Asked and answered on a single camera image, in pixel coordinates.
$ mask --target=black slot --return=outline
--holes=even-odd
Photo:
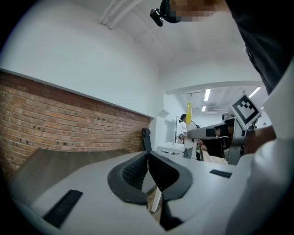
[[[80,191],[69,190],[43,219],[54,227],[59,228],[82,195],[83,193]]]
[[[214,128],[206,129],[206,137],[215,137],[215,129]]]
[[[212,170],[210,171],[210,173],[212,174],[216,174],[216,175],[219,175],[221,177],[226,177],[226,178],[230,178],[232,173],[229,173],[229,172],[224,172],[224,171],[218,171],[218,170]]]

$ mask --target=fluorescent light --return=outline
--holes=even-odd
[[[256,88],[254,92],[251,93],[251,95],[249,96],[249,98],[251,98],[252,96],[254,96],[254,94],[255,94],[256,92],[258,92],[259,89],[260,89],[260,86],[259,86],[258,88]]]
[[[204,97],[204,101],[208,101],[209,99],[209,95],[210,95],[211,89],[206,89],[205,91],[205,97]]]

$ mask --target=yellow bottle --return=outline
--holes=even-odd
[[[187,115],[186,115],[186,123],[190,124],[192,120],[192,107],[191,103],[188,103]]]

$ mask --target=person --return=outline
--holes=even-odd
[[[185,123],[186,124],[186,128],[187,128],[187,132],[189,130],[192,130],[192,129],[196,129],[198,125],[196,125],[196,123],[194,123],[193,121],[191,121],[191,123],[186,123],[186,114],[182,114],[181,115],[181,118],[180,118],[181,122]],[[195,152],[193,153],[193,148],[196,147],[196,143],[194,142],[194,140],[190,139],[188,136],[187,136],[187,133],[184,135],[184,146],[185,146],[185,151],[184,151],[184,155],[183,157],[184,158],[188,158],[188,159],[191,159],[192,156],[195,154]]]
[[[245,42],[249,60],[260,74],[270,94],[276,87],[294,54],[291,7],[284,3],[272,4],[266,0],[167,0],[170,8],[166,14],[169,22],[179,19],[201,21],[218,11],[232,15]],[[229,130],[233,135],[234,128]],[[244,154],[255,153],[276,134],[272,126],[247,130],[244,137]]]
[[[257,122],[258,122],[258,119],[256,119],[255,122],[253,122],[250,126],[248,126],[247,129],[248,130],[257,129],[257,126],[256,126]]]

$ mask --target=brick wall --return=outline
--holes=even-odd
[[[7,179],[37,148],[141,151],[141,129],[149,123],[143,115],[0,72],[0,165]]]

